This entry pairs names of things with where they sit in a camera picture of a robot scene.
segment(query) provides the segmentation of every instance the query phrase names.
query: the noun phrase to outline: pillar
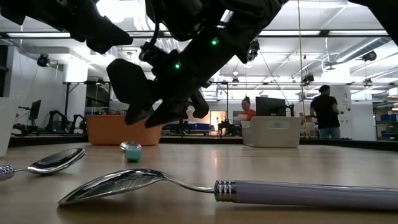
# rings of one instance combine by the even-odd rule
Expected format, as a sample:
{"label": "pillar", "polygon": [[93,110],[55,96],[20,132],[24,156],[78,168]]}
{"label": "pillar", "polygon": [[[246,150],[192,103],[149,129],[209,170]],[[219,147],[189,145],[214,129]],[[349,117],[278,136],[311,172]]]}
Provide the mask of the pillar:
{"label": "pillar", "polygon": [[353,116],[351,112],[351,88],[345,83],[351,83],[351,75],[348,67],[338,67],[329,70],[323,74],[325,84],[341,83],[341,85],[331,85],[330,95],[337,100],[340,114],[338,119],[340,122],[340,131],[342,138],[353,137]]}
{"label": "pillar", "polygon": [[[68,65],[64,66],[63,72],[65,74],[65,82],[84,82],[88,76],[88,64],[74,58]],[[84,116],[86,107],[86,85],[79,84],[75,88],[74,86],[70,85],[71,91],[68,99],[67,115],[70,119],[73,119],[74,114]]]}

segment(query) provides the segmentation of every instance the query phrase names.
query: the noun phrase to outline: spoon handle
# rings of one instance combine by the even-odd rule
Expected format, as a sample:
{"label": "spoon handle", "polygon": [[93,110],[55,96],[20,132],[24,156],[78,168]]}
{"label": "spoon handle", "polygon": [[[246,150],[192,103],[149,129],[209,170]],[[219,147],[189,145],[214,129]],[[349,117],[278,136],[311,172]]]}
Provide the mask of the spoon handle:
{"label": "spoon handle", "polygon": [[11,179],[15,174],[15,168],[10,165],[0,166],[0,181]]}
{"label": "spoon handle", "polygon": [[218,202],[398,210],[398,189],[218,180]]}

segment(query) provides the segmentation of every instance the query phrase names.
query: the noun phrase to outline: computer monitor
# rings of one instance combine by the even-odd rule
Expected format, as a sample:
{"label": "computer monitor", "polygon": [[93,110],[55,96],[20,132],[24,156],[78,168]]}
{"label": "computer monitor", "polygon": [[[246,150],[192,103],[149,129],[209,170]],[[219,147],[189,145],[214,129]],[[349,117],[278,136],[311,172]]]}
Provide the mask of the computer monitor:
{"label": "computer monitor", "polygon": [[286,116],[285,100],[256,97],[256,116]]}
{"label": "computer monitor", "polygon": [[40,111],[41,104],[42,104],[41,100],[37,100],[32,103],[32,106],[30,106],[29,121],[34,121],[39,117],[39,111]]}

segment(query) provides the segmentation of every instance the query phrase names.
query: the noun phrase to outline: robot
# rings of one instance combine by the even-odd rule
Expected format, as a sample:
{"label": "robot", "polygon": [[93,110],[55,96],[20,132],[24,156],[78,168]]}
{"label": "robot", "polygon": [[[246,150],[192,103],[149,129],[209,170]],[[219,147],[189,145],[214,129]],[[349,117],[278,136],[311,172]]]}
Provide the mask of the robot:
{"label": "robot", "polygon": [[[146,42],[140,60],[153,66],[155,80],[147,80],[138,65],[123,59],[109,64],[107,72],[119,101],[129,104],[125,122],[146,119],[146,127],[187,119],[192,105],[194,117],[202,118],[209,107],[199,89],[210,85],[209,79],[234,55],[242,63],[254,60],[259,50],[255,41],[288,0],[146,0],[146,11],[155,23],[152,40]],[[42,21],[98,53],[115,45],[127,45],[127,33],[101,17],[98,0],[0,0],[1,15],[22,25],[26,16]],[[398,43],[394,19],[395,3],[389,0],[351,0],[367,6],[385,30]],[[220,20],[226,10],[232,15]],[[155,46],[160,23],[178,41],[191,40],[179,52],[164,52]],[[162,100],[154,110],[152,105]]]}

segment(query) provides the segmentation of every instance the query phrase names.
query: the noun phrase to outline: wooden table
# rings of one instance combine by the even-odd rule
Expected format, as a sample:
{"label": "wooden table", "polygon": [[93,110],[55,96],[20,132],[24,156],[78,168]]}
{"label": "wooden table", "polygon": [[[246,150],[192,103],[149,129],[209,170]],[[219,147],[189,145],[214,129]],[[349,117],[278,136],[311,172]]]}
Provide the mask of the wooden table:
{"label": "wooden table", "polygon": [[240,145],[163,144],[145,147],[139,163],[127,163],[117,147],[87,144],[12,148],[0,164],[25,167],[70,147],[86,156],[52,176],[18,173],[0,183],[0,223],[397,223],[394,212],[271,207],[215,202],[160,182],[128,194],[57,207],[57,201],[85,182],[117,170],[145,167],[187,183],[212,187],[216,179],[249,179],[398,188],[398,154],[326,146],[254,149]]}

